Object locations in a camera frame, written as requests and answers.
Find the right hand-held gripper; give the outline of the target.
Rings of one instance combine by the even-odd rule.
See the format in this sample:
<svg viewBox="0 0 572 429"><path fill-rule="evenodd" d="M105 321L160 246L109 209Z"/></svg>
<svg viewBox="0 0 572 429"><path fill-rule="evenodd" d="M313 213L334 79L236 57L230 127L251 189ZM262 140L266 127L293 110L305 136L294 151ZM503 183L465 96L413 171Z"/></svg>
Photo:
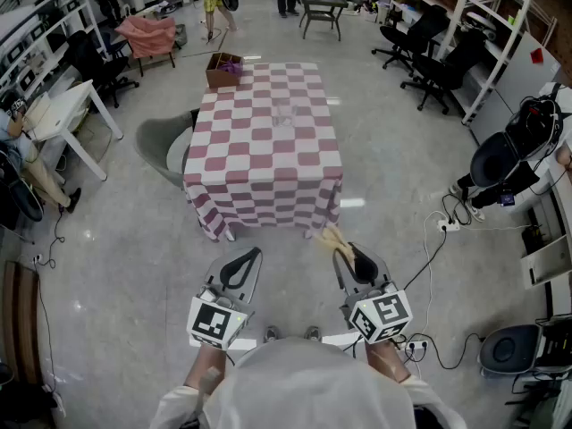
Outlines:
<svg viewBox="0 0 572 429"><path fill-rule="evenodd" d="M401 334L411 322L411 308L404 290L388 281L389 270L381 257L356 242L350 246L349 258L336 248L332 254L333 268L341 290L349 296L341 312L350 329L356 329L366 343L387 341Z"/></svg>

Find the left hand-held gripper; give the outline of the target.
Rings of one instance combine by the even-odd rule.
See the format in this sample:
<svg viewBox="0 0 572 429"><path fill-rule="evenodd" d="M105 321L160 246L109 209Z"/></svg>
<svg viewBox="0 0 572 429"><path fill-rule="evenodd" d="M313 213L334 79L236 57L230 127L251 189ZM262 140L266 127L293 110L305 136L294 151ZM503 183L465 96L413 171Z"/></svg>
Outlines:
<svg viewBox="0 0 572 429"><path fill-rule="evenodd" d="M225 288L231 296L205 285L192 298L187 322L187 333L192 341L220 350L229 349L253 315L243 302L251 301L261 266L262 250L258 247L234 249L216 258L205 281Z"/></svg>

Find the yellow sponge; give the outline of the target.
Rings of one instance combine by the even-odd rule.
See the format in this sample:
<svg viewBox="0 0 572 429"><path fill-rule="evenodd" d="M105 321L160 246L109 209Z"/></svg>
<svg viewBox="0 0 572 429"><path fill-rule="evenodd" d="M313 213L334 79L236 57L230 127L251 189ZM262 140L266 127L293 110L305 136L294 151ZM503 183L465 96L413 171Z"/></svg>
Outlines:
<svg viewBox="0 0 572 429"><path fill-rule="evenodd" d="M351 245L343 238L341 230L335 224L329 224L323 228L315 238L332 250L339 250L349 262L352 269L355 268L355 253Z"/></svg>

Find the clear glass mug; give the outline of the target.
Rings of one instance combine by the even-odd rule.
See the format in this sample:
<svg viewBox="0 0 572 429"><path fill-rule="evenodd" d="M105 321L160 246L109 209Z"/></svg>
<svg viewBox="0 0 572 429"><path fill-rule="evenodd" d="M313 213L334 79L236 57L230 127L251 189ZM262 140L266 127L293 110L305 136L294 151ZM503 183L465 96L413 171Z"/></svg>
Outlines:
<svg viewBox="0 0 572 429"><path fill-rule="evenodd" d="M272 105L272 125L274 127L294 127L298 106L289 98L278 98Z"/></svg>

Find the person's right forearm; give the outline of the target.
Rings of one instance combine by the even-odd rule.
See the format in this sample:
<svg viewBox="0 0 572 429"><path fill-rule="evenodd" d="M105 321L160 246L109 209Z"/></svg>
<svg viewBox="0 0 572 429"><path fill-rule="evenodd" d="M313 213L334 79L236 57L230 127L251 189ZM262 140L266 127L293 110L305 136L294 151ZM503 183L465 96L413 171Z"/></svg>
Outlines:
<svg viewBox="0 0 572 429"><path fill-rule="evenodd" d="M403 383L411 373L391 341L365 344L367 364L396 383Z"/></svg>

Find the person's left forearm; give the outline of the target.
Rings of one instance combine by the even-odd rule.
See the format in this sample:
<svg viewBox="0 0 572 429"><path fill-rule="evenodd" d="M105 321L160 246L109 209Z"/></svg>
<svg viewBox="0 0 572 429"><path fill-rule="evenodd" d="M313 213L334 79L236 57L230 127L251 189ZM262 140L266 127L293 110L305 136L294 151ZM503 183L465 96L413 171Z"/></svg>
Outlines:
<svg viewBox="0 0 572 429"><path fill-rule="evenodd" d="M212 395L224 379L226 359L223 350L202 344L183 385Z"/></svg>

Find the pink white checkered tablecloth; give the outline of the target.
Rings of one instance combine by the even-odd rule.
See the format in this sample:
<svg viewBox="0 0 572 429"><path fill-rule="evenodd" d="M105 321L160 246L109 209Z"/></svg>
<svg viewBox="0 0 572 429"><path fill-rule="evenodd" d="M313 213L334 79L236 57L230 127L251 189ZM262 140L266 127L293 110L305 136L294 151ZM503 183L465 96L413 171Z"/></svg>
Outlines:
<svg viewBox="0 0 572 429"><path fill-rule="evenodd" d="M272 105L298 106L294 127L272 125ZM255 63L236 87L207 88L183 172L187 200L210 240L246 227L336 224L343 168L315 63Z"/></svg>

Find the grey green chair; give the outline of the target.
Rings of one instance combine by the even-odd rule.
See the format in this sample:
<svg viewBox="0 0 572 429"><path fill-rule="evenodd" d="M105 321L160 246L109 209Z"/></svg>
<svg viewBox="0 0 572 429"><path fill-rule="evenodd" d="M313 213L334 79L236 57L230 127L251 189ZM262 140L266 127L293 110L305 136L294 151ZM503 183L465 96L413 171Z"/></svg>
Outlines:
<svg viewBox="0 0 572 429"><path fill-rule="evenodd" d="M172 185L183 189L183 172L198 118L198 109L171 118L141 123L134 147L139 156Z"/></svg>

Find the grey round device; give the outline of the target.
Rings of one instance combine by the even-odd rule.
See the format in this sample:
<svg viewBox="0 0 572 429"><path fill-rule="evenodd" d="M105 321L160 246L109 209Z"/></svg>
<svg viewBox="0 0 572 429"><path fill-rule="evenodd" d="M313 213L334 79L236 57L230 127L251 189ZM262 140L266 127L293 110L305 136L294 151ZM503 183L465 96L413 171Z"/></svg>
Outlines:
<svg viewBox="0 0 572 429"><path fill-rule="evenodd" d="M478 363L493 374L523 374L535 363L541 328L536 324L521 324L498 329L483 341Z"/></svg>

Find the white drawer cabinet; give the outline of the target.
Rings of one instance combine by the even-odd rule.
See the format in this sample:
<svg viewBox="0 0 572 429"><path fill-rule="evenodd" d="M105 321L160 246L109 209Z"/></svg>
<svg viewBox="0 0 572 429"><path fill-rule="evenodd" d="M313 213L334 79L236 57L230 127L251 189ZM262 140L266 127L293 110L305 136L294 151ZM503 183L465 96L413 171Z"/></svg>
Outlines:
<svg viewBox="0 0 572 429"><path fill-rule="evenodd" d="M572 275L572 247L568 243L568 235L522 257L520 267L526 289Z"/></svg>

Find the wooden divided box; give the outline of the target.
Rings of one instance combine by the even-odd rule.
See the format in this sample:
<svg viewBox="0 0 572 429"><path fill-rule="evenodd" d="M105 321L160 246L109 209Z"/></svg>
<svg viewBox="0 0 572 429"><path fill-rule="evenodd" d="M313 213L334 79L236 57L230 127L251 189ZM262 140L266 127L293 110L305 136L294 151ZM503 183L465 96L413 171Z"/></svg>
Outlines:
<svg viewBox="0 0 572 429"><path fill-rule="evenodd" d="M224 71L219 71L218 67L226 61L241 62L243 58L223 52L213 53L208 66L206 67L206 79L209 88L236 87L240 84L240 77L235 77Z"/></svg>

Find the black office chair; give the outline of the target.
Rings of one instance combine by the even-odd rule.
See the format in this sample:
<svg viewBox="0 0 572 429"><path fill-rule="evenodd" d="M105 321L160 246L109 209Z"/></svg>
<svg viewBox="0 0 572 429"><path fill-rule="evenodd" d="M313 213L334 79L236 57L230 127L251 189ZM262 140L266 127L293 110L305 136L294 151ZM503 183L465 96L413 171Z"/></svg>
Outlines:
<svg viewBox="0 0 572 429"><path fill-rule="evenodd" d="M434 38L445 31L450 24L447 10L437 4L430 6L406 32L397 28L397 15L395 13L391 14L390 18L393 20L392 25L382 25L379 30L382 36L391 42L391 50L374 48L371 53L373 55L382 53L390 56L382 65L384 70L391 63L398 62L405 67L408 75L413 77L413 55L423 55L428 52L429 57L433 56L436 45Z"/></svg>
<svg viewBox="0 0 572 429"><path fill-rule="evenodd" d="M125 57L104 60L84 30L71 34L67 44L63 59L80 73L83 81L91 80L92 86L102 98L112 97L115 108L119 107L116 96L118 90L128 86L139 87L137 81L121 76L128 60Z"/></svg>
<svg viewBox="0 0 572 429"><path fill-rule="evenodd" d="M418 75L413 81L402 81L400 88L421 89L425 92L421 103L417 106L422 111L429 96L442 106L442 113L447 114L449 108L444 97L452 95L453 90L462 87L467 72L477 65L484 56L486 36L481 30L470 29L465 33L458 45L440 60L425 55L413 55L413 66Z"/></svg>

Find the grey cabinet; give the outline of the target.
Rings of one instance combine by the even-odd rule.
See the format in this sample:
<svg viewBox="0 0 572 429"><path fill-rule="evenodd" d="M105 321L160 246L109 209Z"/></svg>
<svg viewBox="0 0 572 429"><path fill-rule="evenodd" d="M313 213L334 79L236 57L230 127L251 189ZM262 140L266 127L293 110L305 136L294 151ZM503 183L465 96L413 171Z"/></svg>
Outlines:
<svg viewBox="0 0 572 429"><path fill-rule="evenodd" d="M560 63L528 32L525 32L495 88L484 100L469 128L482 144L504 130L523 98L538 97L546 82L567 81Z"/></svg>

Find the dark low table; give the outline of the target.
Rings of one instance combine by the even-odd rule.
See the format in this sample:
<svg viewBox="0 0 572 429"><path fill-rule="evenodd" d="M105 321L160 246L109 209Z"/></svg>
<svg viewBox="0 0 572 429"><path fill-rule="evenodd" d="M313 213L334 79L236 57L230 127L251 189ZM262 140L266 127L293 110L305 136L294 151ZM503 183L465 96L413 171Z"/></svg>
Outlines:
<svg viewBox="0 0 572 429"><path fill-rule="evenodd" d="M302 22L305 21L305 27L302 32L302 38L306 38L307 30L312 21L328 22L331 29L336 29L338 40L341 40L341 29L339 19L344 9L347 9L349 4L346 0L300 0L304 7L303 15L299 22L299 27L302 27Z"/></svg>

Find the white round device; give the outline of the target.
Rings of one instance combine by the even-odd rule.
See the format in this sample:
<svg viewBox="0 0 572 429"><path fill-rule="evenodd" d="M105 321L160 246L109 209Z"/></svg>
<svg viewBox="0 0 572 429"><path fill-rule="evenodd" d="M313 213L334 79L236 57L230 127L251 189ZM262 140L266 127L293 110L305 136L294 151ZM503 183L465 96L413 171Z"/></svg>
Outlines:
<svg viewBox="0 0 572 429"><path fill-rule="evenodd" d="M495 25L483 16L474 12L466 13L462 22L463 31L470 31L471 29L481 31L490 41L494 41L496 39Z"/></svg>

